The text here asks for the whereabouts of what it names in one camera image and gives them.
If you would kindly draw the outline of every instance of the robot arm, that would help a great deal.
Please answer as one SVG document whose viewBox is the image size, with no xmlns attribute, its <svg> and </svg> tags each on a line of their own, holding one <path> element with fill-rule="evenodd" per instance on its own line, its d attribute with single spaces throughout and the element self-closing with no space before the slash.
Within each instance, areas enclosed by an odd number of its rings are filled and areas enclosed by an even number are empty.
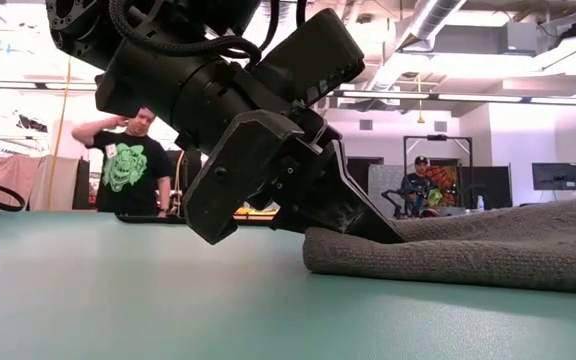
<svg viewBox="0 0 576 360">
<path fill-rule="evenodd" d="M 179 133 L 178 146 L 209 154 L 183 198 L 188 225 L 209 243 L 236 230 L 241 204 L 262 209 L 271 201 L 281 207 L 274 229 L 324 227 L 401 241 L 349 176 L 340 134 L 309 109 L 359 75 L 363 54 L 336 14 L 324 10 L 307 22 L 300 16 L 298 29 L 261 60 L 261 51 L 240 37 L 259 3 L 46 5 L 55 45 L 105 71 L 96 79 L 100 111 L 133 116 L 147 106 Z M 235 36 L 207 41 L 207 28 Z M 250 61 L 244 69 L 222 55 Z"/>
</svg>

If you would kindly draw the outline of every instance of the man's arm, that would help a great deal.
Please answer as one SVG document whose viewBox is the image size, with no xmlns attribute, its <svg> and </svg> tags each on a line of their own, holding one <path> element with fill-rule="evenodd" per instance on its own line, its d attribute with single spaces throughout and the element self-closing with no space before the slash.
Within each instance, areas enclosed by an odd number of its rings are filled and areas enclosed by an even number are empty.
<svg viewBox="0 0 576 360">
<path fill-rule="evenodd" d="M 414 191 L 411 191 L 410 181 L 408 180 L 407 175 L 401 179 L 401 189 L 404 191 L 404 195 L 408 200 L 414 202 L 415 199 L 417 199 L 417 194 L 415 194 Z"/>
<path fill-rule="evenodd" d="M 157 180 L 159 188 L 159 215 L 165 215 L 170 206 L 170 178 L 164 176 Z"/>
<path fill-rule="evenodd" d="M 111 118 L 93 121 L 77 126 L 72 129 L 72 137 L 86 147 L 93 147 L 95 144 L 95 135 L 103 130 L 113 130 L 117 126 L 125 126 L 128 120 L 121 116 L 113 116 Z"/>
<path fill-rule="evenodd" d="M 166 150 L 161 145 L 159 145 L 157 158 L 154 161 L 154 175 L 157 178 L 157 189 L 159 190 L 159 216 L 165 216 L 170 205 L 172 165 Z"/>
</svg>

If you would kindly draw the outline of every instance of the green table surface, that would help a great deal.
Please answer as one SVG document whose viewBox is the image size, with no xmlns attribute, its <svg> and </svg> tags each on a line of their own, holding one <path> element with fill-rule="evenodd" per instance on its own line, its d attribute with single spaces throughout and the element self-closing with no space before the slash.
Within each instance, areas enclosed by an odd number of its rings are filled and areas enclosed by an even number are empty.
<svg viewBox="0 0 576 360">
<path fill-rule="evenodd" d="M 303 235 L 0 213 L 0 359 L 576 359 L 576 295 L 313 275 Z"/>
</svg>

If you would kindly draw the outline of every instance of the person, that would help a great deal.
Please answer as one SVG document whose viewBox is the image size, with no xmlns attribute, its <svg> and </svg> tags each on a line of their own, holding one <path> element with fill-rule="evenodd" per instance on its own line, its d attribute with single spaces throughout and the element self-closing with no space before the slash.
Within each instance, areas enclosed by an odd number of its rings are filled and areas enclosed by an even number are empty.
<svg viewBox="0 0 576 360">
<path fill-rule="evenodd" d="M 75 140 L 104 154 L 97 193 L 98 211 L 166 217 L 172 167 L 161 144 L 148 136 L 153 121 L 155 114 L 142 108 L 133 119 L 113 116 L 72 130 Z M 126 130 L 122 133 L 108 131 L 118 127 Z"/>
<path fill-rule="evenodd" d="M 427 194 L 430 189 L 437 187 L 427 175 L 429 165 L 430 162 L 427 157 L 417 156 L 415 158 L 415 172 L 401 179 L 401 190 L 404 196 L 409 200 L 410 204 L 414 204 L 411 209 L 413 216 L 419 215 L 421 208 L 428 206 L 428 199 L 419 194 Z"/>
</svg>

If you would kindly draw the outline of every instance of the fluorescent light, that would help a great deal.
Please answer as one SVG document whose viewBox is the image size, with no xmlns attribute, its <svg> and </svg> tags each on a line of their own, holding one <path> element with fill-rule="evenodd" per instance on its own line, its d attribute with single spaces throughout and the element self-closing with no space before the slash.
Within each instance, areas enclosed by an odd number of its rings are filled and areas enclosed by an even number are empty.
<svg viewBox="0 0 576 360">
<path fill-rule="evenodd" d="M 34 83 L 0 81 L 0 89 L 36 89 Z"/>
<path fill-rule="evenodd" d="M 66 83 L 47 83 L 46 87 L 51 90 L 64 90 L 66 88 Z M 81 84 L 71 83 L 70 85 L 68 85 L 68 89 L 74 91 L 96 91 L 97 85 L 85 84 L 85 83 Z"/>
<path fill-rule="evenodd" d="M 562 97 L 549 97 L 549 98 L 532 98 L 530 100 L 533 104 L 544 105 L 576 105 L 576 98 L 562 98 Z"/>
<path fill-rule="evenodd" d="M 46 135 L 0 135 L 0 140 L 48 140 Z"/>
<path fill-rule="evenodd" d="M 477 102 L 520 102 L 520 96 L 497 96 L 497 95 L 470 95 L 470 94 L 440 94 L 439 100 L 447 101 L 477 101 Z"/>
<path fill-rule="evenodd" d="M 531 97 L 506 95 L 475 95 L 475 94 L 439 94 L 439 93 L 407 93 L 407 92 L 379 92 L 379 91 L 335 91 L 328 95 L 338 98 L 359 99 L 413 99 L 427 101 L 457 101 L 457 102 L 483 102 L 501 104 L 533 104 L 533 105 L 568 105 L 576 106 L 576 98 L 565 97 Z"/>
<path fill-rule="evenodd" d="M 366 98 L 366 99 L 412 99 L 412 100 L 426 100 L 430 94 L 423 93 L 407 93 L 407 92 L 379 92 L 379 91 L 342 91 L 341 97 L 351 98 Z"/>
</svg>

